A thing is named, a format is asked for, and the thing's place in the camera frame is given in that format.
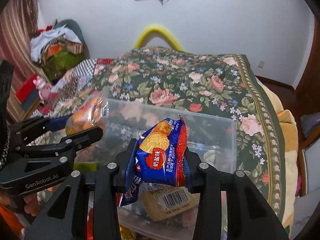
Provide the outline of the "left human hand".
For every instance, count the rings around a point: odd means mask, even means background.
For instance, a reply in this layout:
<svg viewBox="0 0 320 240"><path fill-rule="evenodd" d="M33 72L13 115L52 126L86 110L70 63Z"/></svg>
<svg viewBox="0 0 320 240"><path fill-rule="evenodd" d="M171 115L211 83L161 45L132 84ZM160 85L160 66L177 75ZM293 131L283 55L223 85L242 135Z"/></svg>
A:
<svg viewBox="0 0 320 240"><path fill-rule="evenodd" d="M33 217L36 217L44 207L44 202L38 199L36 193L24 196L23 200L25 202L24 211Z"/></svg>

